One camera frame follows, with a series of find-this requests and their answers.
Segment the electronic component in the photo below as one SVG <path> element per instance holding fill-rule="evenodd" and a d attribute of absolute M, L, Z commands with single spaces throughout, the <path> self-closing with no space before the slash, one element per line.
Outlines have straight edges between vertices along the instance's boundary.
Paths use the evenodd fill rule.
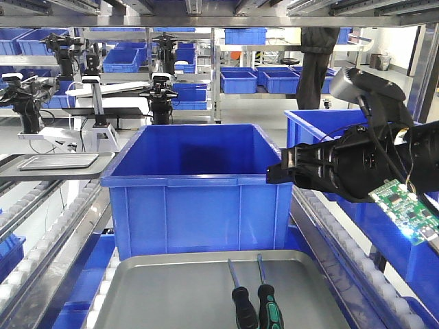
<path fill-rule="evenodd" d="M 439 219 L 426 209 L 415 194 L 407 190 L 406 185 L 393 180 L 369 195 L 413 245 L 429 241 L 437 250 Z"/>

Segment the black cable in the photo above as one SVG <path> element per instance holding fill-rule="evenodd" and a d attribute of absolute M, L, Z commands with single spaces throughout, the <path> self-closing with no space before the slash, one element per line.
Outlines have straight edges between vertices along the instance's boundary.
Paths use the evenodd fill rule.
<path fill-rule="evenodd" d="M 407 168 L 405 168 L 403 159 L 401 159 L 401 157 L 399 156 L 399 152 L 396 150 L 396 146 L 395 146 L 395 143 L 394 143 L 394 137 L 393 137 L 393 133 L 392 133 L 392 128 L 390 127 L 389 123 L 387 124 L 387 126 L 389 127 L 390 137 L 392 138 L 391 144 L 393 146 L 393 150 L 395 151 L 395 154 L 396 154 L 396 157 L 398 158 L 399 163 L 401 164 L 402 168 L 404 169 L 404 172 L 406 174 L 406 181 L 407 181 L 407 177 L 409 176 L 409 173 L 407 172 Z"/>
<path fill-rule="evenodd" d="M 84 153 L 86 153 L 86 150 L 85 150 L 85 146 L 84 146 L 84 139 L 82 138 L 82 128 L 84 128 L 85 123 L 87 122 L 87 120 L 88 120 L 88 118 L 85 118 L 85 120 L 81 124 L 81 128 L 80 128 L 80 138 L 81 138 L 81 145 L 82 145 L 81 152 L 84 152 Z"/>
<path fill-rule="evenodd" d="M 37 154 L 48 154 L 48 153 L 50 153 L 50 152 L 52 152 L 52 151 L 55 151 L 55 148 L 56 147 L 54 147 L 53 149 L 50 149 L 49 151 L 46 151 L 46 152 L 38 152 L 36 149 L 34 149 L 34 147 L 32 146 L 32 140 L 30 140 L 29 139 L 29 146 L 30 146 L 30 148 L 32 149 L 32 151 L 34 151 L 35 153 L 37 153 Z"/>
<path fill-rule="evenodd" d="M 46 112 L 46 113 L 49 113 L 51 116 L 52 116 L 52 122 L 51 123 L 46 123 L 46 125 L 53 125 L 54 123 L 55 123 L 55 115 L 52 113 L 52 112 L 50 112 L 50 111 L 48 111 L 48 110 L 43 110 L 42 108 L 40 109 L 40 111 L 41 112 Z"/>
<path fill-rule="evenodd" d="M 367 122 L 363 122 L 363 123 L 353 123 L 352 125 L 345 125 L 344 127 L 340 127 L 336 130 L 333 130 L 332 132 L 327 133 L 326 135 L 324 135 L 317 143 L 320 143 L 321 141 L 323 141 L 326 137 L 329 137 L 330 135 L 339 132 L 340 130 L 345 130 L 345 129 L 349 129 L 351 127 L 355 127 L 356 125 L 365 125 L 367 124 Z"/>

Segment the blue plastic bin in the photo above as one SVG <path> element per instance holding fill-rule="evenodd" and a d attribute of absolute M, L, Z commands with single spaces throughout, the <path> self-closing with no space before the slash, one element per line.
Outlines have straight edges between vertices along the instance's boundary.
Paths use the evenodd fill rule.
<path fill-rule="evenodd" d="M 256 27 L 250 29 L 225 29 L 226 45 L 264 45 L 267 29 Z"/>
<path fill-rule="evenodd" d="M 154 27 L 154 32 L 195 32 L 194 27 Z"/>
<path fill-rule="evenodd" d="M 112 49 L 102 62 L 107 73 L 136 73 L 140 64 L 138 49 Z"/>
<path fill-rule="evenodd" d="M 172 99 L 174 110 L 207 109 L 206 84 L 174 84 L 172 89 L 178 93 L 178 97 Z"/>
<path fill-rule="evenodd" d="M 24 236 L 11 234 L 4 242 L 0 243 L 0 282 L 3 282 L 9 273 L 23 259 Z"/>
<path fill-rule="evenodd" d="M 254 73 L 255 70 L 252 67 L 239 67 L 239 66 L 221 66 L 221 72 L 251 72 Z"/>
<path fill-rule="evenodd" d="M 265 75 L 264 72 L 268 71 L 293 71 L 289 66 L 258 66 L 255 68 L 257 72 L 257 84 L 258 86 L 265 86 Z"/>
<path fill-rule="evenodd" d="M 119 42 L 116 44 L 115 49 L 138 49 L 140 63 L 146 61 L 147 48 L 144 42 Z"/>
<path fill-rule="evenodd" d="M 32 29 L 0 29 L 0 55 L 20 55 L 21 48 L 17 39 Z"/>
<path fill-rule="evenodd" d="M 120 259 L 282 249 L 292 185 L 265 183 L 279 161 L 257 125 L 142 127 L 101 178 Z"/>
<path fill-rule="evenodd" d="M 220 85 L 226 94 L 254 94 L 257 78 L 256 75 L 247 71 L 223 71 Z"/>
<path fill-rule="evenodd" d="M 351 31 L 352 31 L 352 27 L 341 27 L 340 33 L 338 34 L 337 44 L 345 45 L 346 43 L 348 43 L 349 34 Z"/>
<path fill-rule="evenodd" d="M 68 29 L 35 29 L 34 31 L 21 36 L 16 41 L 20 45 L 23 55 L 52 55 L 53 52 L 47 50 L 44 43 L 40 40 L 44 39 L 50 33 L 55 33 L 59 36 L 68 34 Z"/>
<path fill-rule="evenodd" d="M 69 106 L 75 107 L 75 97 L 69 96 L 67 101 L 66 91 L 72 81 L 60 81 L 60 89 L 51 98 L 49 103 L 43 103 L 43 108 L 68 108 Z"/>
<path fill-rule="evenodd" d="M 287 146 L 314 144 L 340 127 L 365 123 L 361 110 L 285 111 L 288 118 Z M 343 131 L 332 136 L 341 136 Z M 424 305 L 439 317 L 439 257 L 427 243 L 413 246 L 376 204 L 352 204 L 336 196 L 342 209 L 372 241 L 388 262 L 417 294 Z"/>
<path fill-rule="evenodd" d="M 266 71 L 265 89 L 271 94 L 295 94 L 299 74 L 293 71 Z"/>

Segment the black screwdriver handle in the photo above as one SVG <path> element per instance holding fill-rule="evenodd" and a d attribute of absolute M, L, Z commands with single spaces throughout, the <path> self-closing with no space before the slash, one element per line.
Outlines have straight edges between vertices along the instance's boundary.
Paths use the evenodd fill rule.
<path fill-rule="evenodd" d="M 236 306 L 236 324 L 238 329 L 257 329 L 258 317 L 252 302 L 248 299 L 248 290 L 237 287 L 232 291 L 232 299 Z"/>
<path fill-rule="evenodd" d="M 261 284 L 258 289 L 260 301 L 259 329 L 283 329 L 281 310 L 274 299 L 274 287 L 271 284 Z"/>

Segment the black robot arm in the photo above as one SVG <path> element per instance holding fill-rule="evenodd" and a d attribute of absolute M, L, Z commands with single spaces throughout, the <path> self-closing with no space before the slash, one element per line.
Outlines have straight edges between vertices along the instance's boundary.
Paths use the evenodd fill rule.
<path fill-rule="evenodd" d="M 267 183 L 294 182 L 351 202 L 371 202 L 368 193 L 384 180 L 410 180 L 418 194 L 439 190 L 439 121 L 414 125 L 403 91 L 358 69 L 342 69 L 331 93 L 359 104 L 367 125 L 333 141 L 283 149 L 282 161 L 268 168 Z M 397 134 L 403 137 L 398 145 Z"/>

